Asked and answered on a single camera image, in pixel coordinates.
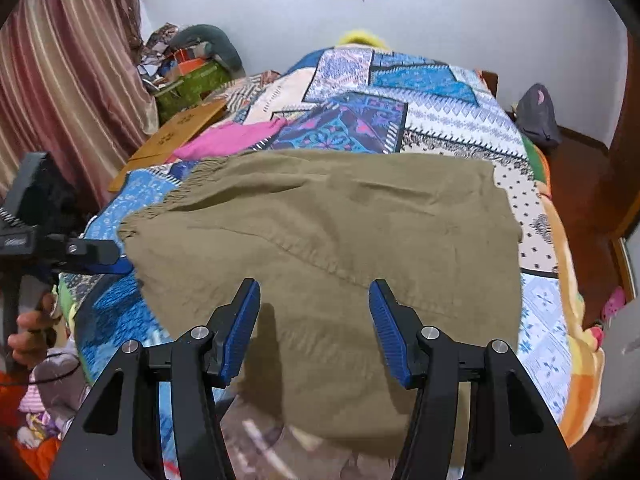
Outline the person's left hand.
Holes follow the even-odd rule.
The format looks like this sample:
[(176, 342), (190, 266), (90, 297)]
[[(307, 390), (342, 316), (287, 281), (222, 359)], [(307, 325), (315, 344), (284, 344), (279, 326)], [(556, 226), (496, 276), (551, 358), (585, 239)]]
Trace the person's left hand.
[(12, 358), (18, 364), (33, 368), (47, 356), (49, 345), (47, 334), (58, 324), (56, 296), (46, 292), (35, 310), (25, 312), (17, 317), (17, 334), (11, 334), (8, 345)]

